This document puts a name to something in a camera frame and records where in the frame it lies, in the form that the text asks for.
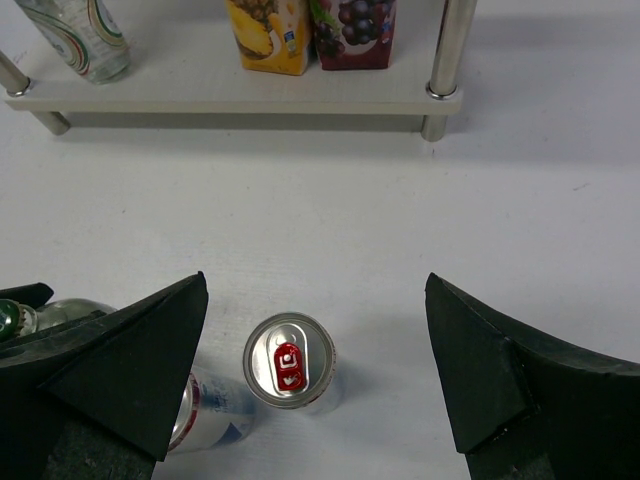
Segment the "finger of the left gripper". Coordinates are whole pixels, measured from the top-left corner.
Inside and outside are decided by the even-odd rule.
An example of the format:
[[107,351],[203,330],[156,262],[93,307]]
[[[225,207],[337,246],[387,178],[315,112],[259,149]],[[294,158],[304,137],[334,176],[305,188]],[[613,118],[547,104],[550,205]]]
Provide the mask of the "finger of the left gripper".
[[0,290],[1,299],[10,299],[28,306],[43,306],[54,295],[45,283],[34,283]]

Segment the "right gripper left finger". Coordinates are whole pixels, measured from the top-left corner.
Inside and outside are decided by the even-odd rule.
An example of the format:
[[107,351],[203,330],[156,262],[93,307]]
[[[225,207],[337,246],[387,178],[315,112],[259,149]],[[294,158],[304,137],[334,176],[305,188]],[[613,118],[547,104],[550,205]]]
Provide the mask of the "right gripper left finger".
[[167,455],[209,295],[202,273],[1,340],[5,479],[148,479]]

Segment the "blue silver energy drink can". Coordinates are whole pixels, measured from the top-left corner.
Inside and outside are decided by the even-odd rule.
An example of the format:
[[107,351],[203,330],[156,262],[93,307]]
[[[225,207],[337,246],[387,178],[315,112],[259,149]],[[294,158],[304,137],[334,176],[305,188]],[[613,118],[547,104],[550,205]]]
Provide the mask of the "blue silver energy drink can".
[[238,381],[193,366],[173,427],[168,454],[210,450],[237,443],[252,431],[256,403]]

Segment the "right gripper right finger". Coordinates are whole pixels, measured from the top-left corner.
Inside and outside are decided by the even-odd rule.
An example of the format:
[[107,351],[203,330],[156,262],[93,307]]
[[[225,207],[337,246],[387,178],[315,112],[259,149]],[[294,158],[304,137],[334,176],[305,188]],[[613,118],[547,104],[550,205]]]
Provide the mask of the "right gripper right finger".
[[471,478],[638,478],[637,363],[537,330],[436,274],[425,307]]

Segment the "clear glass water bottle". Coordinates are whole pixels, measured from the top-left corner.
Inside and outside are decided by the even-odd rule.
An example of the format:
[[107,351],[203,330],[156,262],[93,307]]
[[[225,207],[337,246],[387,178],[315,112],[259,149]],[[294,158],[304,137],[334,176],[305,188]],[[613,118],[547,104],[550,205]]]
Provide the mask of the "clear glass water bottle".
[[129,69],[129,46],[98,0],[19,1],[18,7],[76,74],[105,84]]

